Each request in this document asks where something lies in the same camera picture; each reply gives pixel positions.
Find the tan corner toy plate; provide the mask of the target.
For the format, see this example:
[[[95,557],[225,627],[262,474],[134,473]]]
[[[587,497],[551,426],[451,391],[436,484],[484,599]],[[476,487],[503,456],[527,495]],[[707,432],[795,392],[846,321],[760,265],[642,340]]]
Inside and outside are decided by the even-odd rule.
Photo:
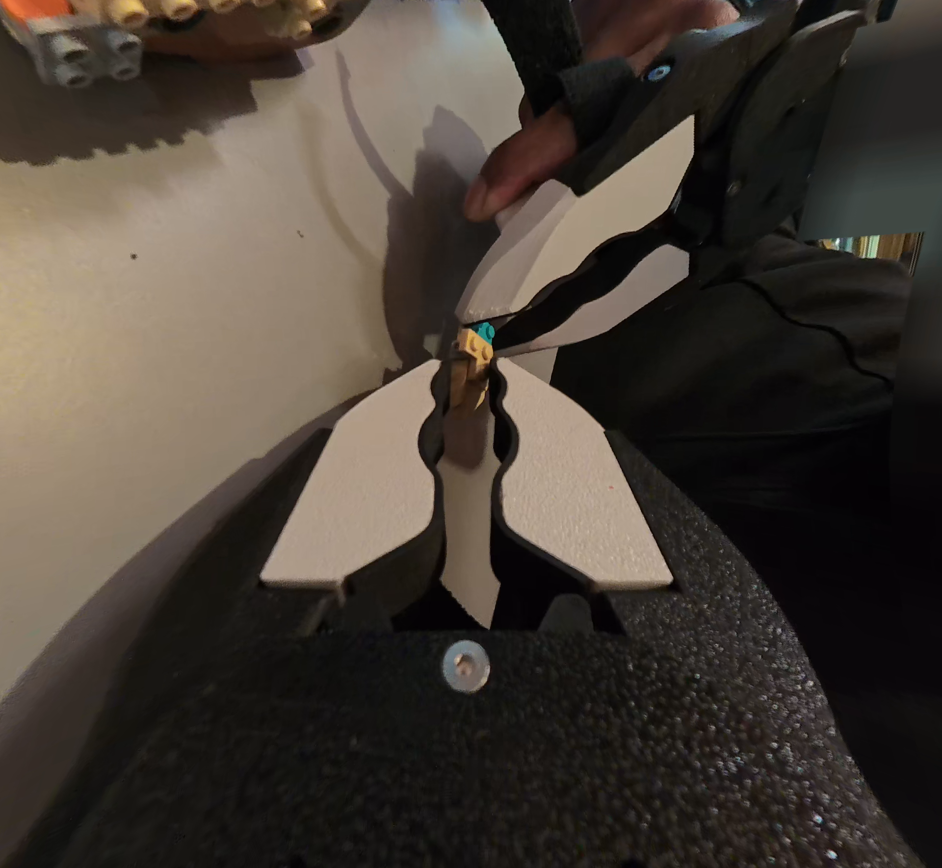
[[[494,357],[491,342],[471,328],[459,329],[454,348],[456,358],[462,357],[468,362],[471,375],[484,374]]]

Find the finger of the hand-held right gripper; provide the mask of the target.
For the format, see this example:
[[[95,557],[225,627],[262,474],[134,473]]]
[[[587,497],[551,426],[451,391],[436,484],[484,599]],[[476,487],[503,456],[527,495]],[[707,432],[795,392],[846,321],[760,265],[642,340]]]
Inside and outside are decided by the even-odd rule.
[[[468,281],[460,324],[521,312],[610,238],[653,223],[673,201],[694,146],[689,116],[583,196],[556,179],[542,184],[505,221]]]
[[[494,356],[528,355],[608,332],[686,281],[690,261],[689,250],[657,227],[612,237],[497,329]]]

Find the person's right hand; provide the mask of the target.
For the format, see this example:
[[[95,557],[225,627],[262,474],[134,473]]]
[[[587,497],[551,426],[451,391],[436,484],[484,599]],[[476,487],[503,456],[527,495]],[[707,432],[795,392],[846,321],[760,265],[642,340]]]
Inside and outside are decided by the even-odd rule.
[[[625,59],[643,72],[671,42],[691,30],[734,23],[738,10],[728,0],[573,0],[573,12],[589,61]],[[464,213],[485,222],[547,179],[577,153],[573,121],[564,103],[536,117],[526,101],[520,128],[487,157],[469,185]]]

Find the light grey desk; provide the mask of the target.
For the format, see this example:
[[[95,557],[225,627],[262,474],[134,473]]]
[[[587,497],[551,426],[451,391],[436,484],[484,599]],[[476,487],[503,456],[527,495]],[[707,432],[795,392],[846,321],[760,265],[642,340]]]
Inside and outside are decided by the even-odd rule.
[[[2,862],[190,551],[444,337],[520,96],[476,0],[77,92],[2,39]]]

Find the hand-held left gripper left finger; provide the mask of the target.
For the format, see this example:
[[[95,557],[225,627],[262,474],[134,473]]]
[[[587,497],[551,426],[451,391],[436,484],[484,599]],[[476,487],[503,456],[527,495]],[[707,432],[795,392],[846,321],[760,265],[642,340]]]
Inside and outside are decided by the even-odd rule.
[[[260,574],[267,587],[421,598],[445,561],[449,383],[430,359],[334,426]]]

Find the tan claw toy plate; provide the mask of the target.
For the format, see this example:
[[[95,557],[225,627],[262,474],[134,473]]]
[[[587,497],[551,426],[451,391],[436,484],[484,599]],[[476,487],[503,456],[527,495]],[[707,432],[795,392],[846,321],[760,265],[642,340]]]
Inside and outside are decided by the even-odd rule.
[[[449,412],[457,418],[469,417],[483,404],[489,390],[486,366],[478,370],[467,357],[450,363]]]

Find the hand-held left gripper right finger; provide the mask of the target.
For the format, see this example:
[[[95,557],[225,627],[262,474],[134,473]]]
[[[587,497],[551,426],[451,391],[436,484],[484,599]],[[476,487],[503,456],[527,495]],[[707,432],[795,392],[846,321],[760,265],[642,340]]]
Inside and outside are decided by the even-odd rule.
[[[674,580],[604,428],[514,361],[493,365],[496,422],[510,445],[494,484],[497,526],[601,591]]]

